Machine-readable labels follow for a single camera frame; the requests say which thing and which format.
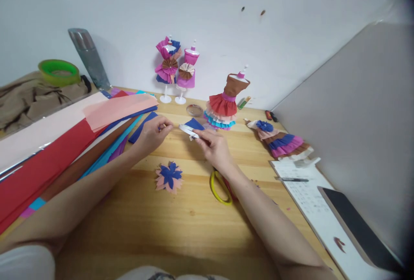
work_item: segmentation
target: red ruffled skirt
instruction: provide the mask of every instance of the red ruffled skirt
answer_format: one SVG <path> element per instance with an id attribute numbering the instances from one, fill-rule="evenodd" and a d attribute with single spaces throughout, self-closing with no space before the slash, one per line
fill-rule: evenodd
<path id="1" fill-rule="evenodd" d="M 237 106 L 234 101 L 228 101 L 222 94 L 210 96 L 210 105 L 215 113 L 232 116 L 237 113 Z"/>

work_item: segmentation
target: wooden desk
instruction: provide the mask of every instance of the wooden desk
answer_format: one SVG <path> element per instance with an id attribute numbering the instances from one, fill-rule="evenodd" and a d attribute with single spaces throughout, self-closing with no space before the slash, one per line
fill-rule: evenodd
<path id="1" fill-rule="evenodd" d="M 177 105 L 174 98 L 169 104 L 160 103 L 157 113 L 168 117 L 175 128 L 70 235 L 56 261 L 57 279 L 114 279 L 142 265 L 157 266 L 176 276 L 217 274 L 230 280 L 277 279 L 240 205 L 225 206 L 214 198 L 209 186 L 211 165 L 188 135 L 178 129 L 178 124 L 191 119 L 186 112 L 191 103 L 205 108 L 202 100 L 187 99 L 183 106 Z M 343 279 L 284 186 L 275 180 L 276 174 L 268 163 L 273 158 L 244 124 L 243 118 L 265 119 L 264 111 L 244 108 L 237 114 L 232 130 L 220 132 L 227 138 L 231 154 L 242 171 L 257 180 L 279 204 L 338 279 Z M 284 130 L 279 123 L 273 125 Z M 183 171 L 184 182 L 178 195 L 155 191 L 156 166 L 169 161 L 176 162 Z"/>

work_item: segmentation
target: gray partition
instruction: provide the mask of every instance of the gray partition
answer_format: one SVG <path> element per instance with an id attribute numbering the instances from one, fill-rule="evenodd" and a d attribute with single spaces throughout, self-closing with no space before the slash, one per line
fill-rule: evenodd
<path id="1" fill-rule="evenodd" d="M 400 258 L 414 206 L 413 35 L 367 26 L 273 110 Z"/>

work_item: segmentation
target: blue paper flower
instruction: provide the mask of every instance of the blue paper flower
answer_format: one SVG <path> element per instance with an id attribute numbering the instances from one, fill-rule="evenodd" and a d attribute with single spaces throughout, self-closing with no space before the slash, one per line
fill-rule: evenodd
<path id="1" fill-rule="evenodd" d="M 268 131 L 268 132 L 273 131 L 273 125 L 268 122 L 257 121 L 256 126 L 263 131 Z"/>
<path id="2" fill-rule="evenodd" d="M 174 179 L 181 179 L 182 171 L 177 170 L 177 164 L 174 162 L 171 162 L 169 167 L 162 166 L 161 165 L 161 175 L 164 177 L 164 184 L 169 185 L 169 187 L 172 189 L 174 187 Z"/>

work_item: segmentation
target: gray water bottle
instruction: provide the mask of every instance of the gray water bottle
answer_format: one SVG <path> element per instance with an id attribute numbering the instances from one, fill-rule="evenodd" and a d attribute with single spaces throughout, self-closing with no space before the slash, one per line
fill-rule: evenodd
<path id="1" fill-rule="evenodd" d="M 109 90 L 112 85 L 109 83 L 95 43 L 89 32 L 82 28 L 70 28 L 68 32 L 95 86 L 101 90 Z"/>

